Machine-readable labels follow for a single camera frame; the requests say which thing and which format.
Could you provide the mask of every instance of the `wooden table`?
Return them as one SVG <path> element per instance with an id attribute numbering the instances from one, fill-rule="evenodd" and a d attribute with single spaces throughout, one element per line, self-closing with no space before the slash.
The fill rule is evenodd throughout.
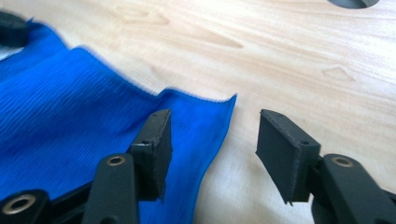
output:
<path id="1" fill-rule="evenodd" d="M 396 192 L 396 2 L 326 0 L 3 0 L 0 7 L 86 45 L 153 91 L 238 93 L 230 131 L 205 174 L 195 223 L 312 223 L 283 201 L 255 155 L 262 108 L 360 161 Z"/>

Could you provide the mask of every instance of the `wooden surface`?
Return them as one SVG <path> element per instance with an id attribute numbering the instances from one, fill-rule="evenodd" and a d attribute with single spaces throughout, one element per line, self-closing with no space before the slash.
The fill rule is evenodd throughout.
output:
<path id="1" fill-rule="evenodd" d="M 396 2 L 350 10 L 326 0 L 2 0 L 0 7 L 86 45 L 129 80 L 205 98 L 238 93 L 206 172 L 194 223 L 312 223 L 285 205 L 255 155 L 262 108 L 360 161 L 396 192 Z"/>

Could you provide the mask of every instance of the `wood grain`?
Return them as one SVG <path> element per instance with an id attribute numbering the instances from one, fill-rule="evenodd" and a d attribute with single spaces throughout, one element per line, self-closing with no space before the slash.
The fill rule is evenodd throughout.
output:
<path id="1" fill-rule="evenodd" d="M 283 113 L 360 161 L 396 192 L 396 2 L 350 10 L 326 0 L 3 0 L 152 91 L 238 94 L 202 182 L 195 223 L 313 223 L 283 204 L 255 155 L 259 112 Z"/>

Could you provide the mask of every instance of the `wrinkled blue cloth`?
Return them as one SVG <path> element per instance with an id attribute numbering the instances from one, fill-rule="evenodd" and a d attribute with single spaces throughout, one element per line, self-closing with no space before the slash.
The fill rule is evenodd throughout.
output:
<path id="1" fill-rule="evenodd" d="M 0 200 L 25 189 L 54 199 L 93 180 L 99 160 L 125 152 L 150 113 L 170 108 L 174 152 L 165 201 L 141 203 L 141 222 L 192 223 L 236 96 L 212 102 L 143 91 L 87 50 L 67 49 L 49 27 L 30 27 L 24 51 L 0 62 Z"/>

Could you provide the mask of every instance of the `blue cloth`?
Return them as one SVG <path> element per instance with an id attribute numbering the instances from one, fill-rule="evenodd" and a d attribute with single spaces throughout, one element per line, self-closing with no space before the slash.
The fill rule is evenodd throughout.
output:
<path id="1" fill-rule="evenodd" d="M 212 102 L 143 91 L 43 24 L 0 62 L 0 200 L 25 189 L 54 199 L 91 181 L 97 162 L 125 152 L 150 113 L 172 110 L 173 157 L 164 204 L 141 203 L 142 223 L 192 223 L 201 180 L 228 131 L 236 96 Z"/>

